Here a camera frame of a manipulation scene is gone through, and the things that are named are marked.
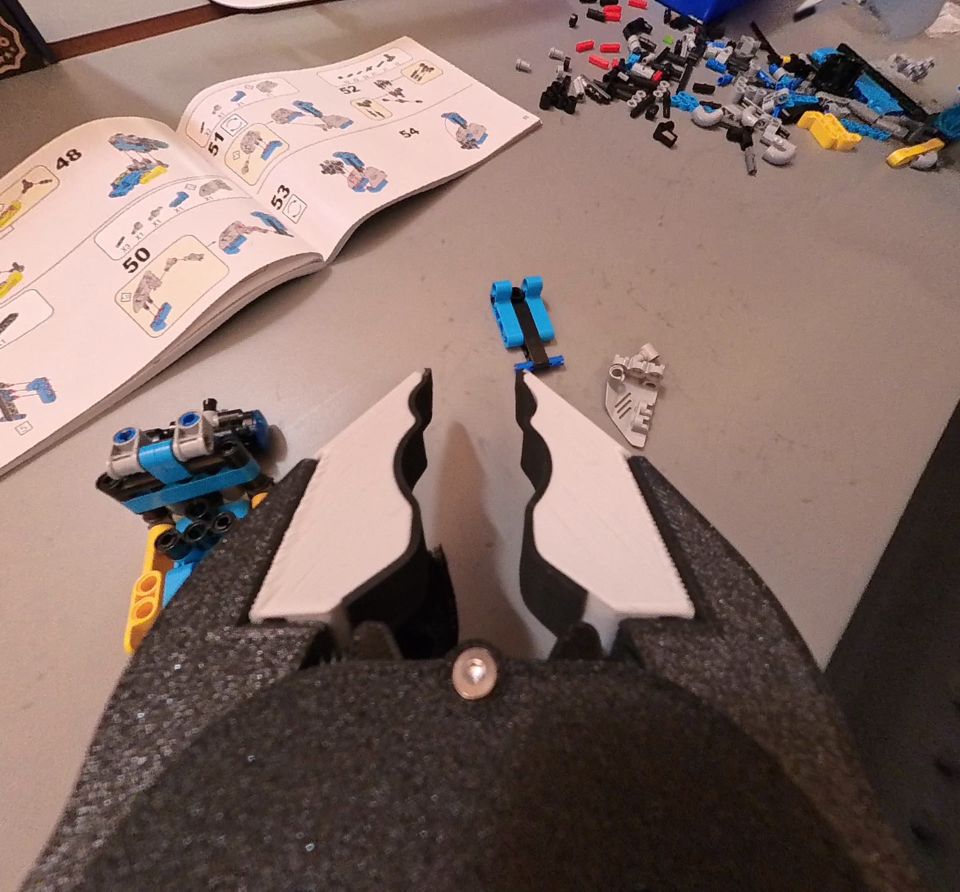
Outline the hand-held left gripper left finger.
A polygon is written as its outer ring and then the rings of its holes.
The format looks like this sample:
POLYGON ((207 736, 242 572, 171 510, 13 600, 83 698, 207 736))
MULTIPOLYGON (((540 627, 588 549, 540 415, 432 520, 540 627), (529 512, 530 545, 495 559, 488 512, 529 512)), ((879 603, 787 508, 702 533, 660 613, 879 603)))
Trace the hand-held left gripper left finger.
POLYGON ((318 451, 251 623, 318 623, 346 643, 380 622, 407 656, 434 654, 434 561, 413 496, 432 384, 415 371, 318 451))

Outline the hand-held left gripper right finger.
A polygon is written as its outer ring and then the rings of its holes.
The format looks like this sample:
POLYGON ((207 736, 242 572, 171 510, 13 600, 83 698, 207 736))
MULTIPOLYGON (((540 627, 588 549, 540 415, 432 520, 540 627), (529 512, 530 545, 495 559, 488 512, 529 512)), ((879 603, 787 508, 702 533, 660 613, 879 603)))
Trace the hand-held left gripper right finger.
POLYGON ((611 651, 621 622, 692 620, 695 606, 643 495, 637 457, 530 372, 515 378, 524 515, 520 586, 555 636, 579 622, 611 651))

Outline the grey wedge brick panel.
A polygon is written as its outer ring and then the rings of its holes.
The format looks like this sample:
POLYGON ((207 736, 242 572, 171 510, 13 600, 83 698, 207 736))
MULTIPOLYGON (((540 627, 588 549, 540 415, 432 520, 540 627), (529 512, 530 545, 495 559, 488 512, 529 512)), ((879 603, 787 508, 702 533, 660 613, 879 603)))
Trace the grey wedge brick panel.
POLYGON ((659 351, 646 343, 630 358, 615 356, 607 371, 606 412, 636 449, 645 447, 665 370, 659 351))

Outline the pile of small brick pieces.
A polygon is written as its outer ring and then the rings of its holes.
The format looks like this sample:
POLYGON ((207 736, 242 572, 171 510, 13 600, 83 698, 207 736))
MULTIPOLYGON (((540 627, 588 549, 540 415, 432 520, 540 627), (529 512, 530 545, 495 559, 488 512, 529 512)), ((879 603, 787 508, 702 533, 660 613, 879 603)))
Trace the pile of small brick pieces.
POLYGON ((723 131, 742 160, 742 149, 752 145, 757 162, 779 167, 796 157, 797 130, 831 152, 852 152, 862 141, 893 142, 886 165, 920 171, 937 169, 943 151, 958 144, 958 102, 923 105, 907 89, 929 77, 931 58, 895 53, 875 66, 847 44, 780 55, 755 22, 731 39, 723 22, 701 22, 669 7, 663 24, 660 39, 653 18, 637 16, 623 24, 618 41, 582 39, 570 55, 551 47, 555 71, 539 109, 571 116, 588 102, 621 103, 630 118, 651 124, 653 140, 656 126, 673 120, 678 142, 677 120, 687 117, 696 128, 723 131), (678 91, 702 105, 691 114, 672 108, 670 96, 678 91))

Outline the grey desk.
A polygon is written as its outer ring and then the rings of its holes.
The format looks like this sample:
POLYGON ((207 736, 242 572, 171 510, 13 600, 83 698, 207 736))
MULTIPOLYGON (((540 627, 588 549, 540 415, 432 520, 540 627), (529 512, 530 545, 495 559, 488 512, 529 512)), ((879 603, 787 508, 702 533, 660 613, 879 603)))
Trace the grey desk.
POLYGON ((143 524, 93 488, 118 428, 205 397, 259 407, 282 477, 431 367, 415 493, 461 633, 546 653, 517 582, 531 486, 487 300, 497 279, 543 276, 566 358, 545 380, 615 439, 612 356, 661 350, 646 454, 828 662, 957 403, 958 175, 799 132, 791 165, 750 176, 723 131, 676 121, 666 148, 621 108, 547 112, 2 481, 2 890, 56 825, 127 661, 143 524))

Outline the blue yellow toy vehicle assembly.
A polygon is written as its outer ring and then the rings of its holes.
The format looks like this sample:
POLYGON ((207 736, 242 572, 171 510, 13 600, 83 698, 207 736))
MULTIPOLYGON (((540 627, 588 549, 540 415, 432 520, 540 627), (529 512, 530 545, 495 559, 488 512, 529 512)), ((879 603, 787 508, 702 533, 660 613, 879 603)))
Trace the blue yellow toy vehicle assembly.
POLYGON ((215 399, 165 428, 118 430, 98 491, 149 526, 132 587, 124 648, 132 654, 162 610, 235 526, 262 502, 270 425, 260 410, 224 409, 215 399))

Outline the black perforated panel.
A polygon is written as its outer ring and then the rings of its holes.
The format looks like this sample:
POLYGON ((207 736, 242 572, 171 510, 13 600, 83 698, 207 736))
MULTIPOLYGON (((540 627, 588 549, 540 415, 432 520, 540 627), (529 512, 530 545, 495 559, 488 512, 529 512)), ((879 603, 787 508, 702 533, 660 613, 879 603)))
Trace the black perforated panel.
POLYGON ((959 410, 826 668, 927 890, 959 889, 959 410))

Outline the open instruction booklet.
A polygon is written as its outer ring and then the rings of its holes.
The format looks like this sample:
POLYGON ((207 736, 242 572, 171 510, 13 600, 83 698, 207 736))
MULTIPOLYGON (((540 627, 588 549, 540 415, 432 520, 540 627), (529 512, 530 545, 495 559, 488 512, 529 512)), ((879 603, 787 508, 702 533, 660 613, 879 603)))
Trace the open instruction booklet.
POLYGON ((2 178, 2 473, 138 389, 391 204, 540 125, 403 37, 106 118, 2 178))

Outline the dark blue toy kit box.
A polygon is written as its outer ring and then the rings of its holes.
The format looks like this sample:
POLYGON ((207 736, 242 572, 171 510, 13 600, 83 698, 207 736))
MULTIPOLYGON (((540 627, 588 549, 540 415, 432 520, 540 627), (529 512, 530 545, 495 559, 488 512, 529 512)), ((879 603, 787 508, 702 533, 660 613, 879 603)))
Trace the dark blue toy kit box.
POLYGON ((1 78, 43 69, 55 61, 20 0, 1 0, 1 78))

